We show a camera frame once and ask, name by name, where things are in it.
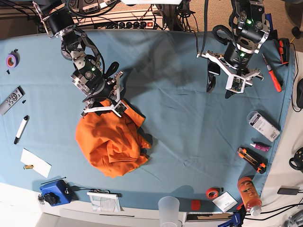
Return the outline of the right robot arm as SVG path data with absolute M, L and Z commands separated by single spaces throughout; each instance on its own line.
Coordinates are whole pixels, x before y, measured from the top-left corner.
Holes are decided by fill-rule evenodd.
M 73 84 L 86 96 L 82 116 L 113 112 L 118 117 L 127 109 L 121 99 L 122 71 L 119 63 L 113 62 L 107 69 L 105 61 L 87 33 L 78 28 L 72 18 L 72 9 L 67 0 L 53 0 L 46 5 L 33 2 L 49 38 L 59 37 L 62 56 L 73 62 L 75 71 L 71 75 Z

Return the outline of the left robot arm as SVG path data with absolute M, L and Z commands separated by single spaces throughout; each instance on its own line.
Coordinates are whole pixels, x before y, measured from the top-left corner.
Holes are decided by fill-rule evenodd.
M 253 79 L 263 80 L 261 71 L 250 70 L 248 63 L 258 54 L 262 44 L 270 34 L 264 4 L 261 0 L 233 0 L 229 27 L 217 25 L 212 30 L 214 38 L 227 48 L 223 54 L 205 51 L 197 52 L 197 57 L 207 59 L 206 91 L 211 93 L 216 85 L 216 76 L 223 71 L 227 76 L 225 98 L 241 94 L 253 85 Z

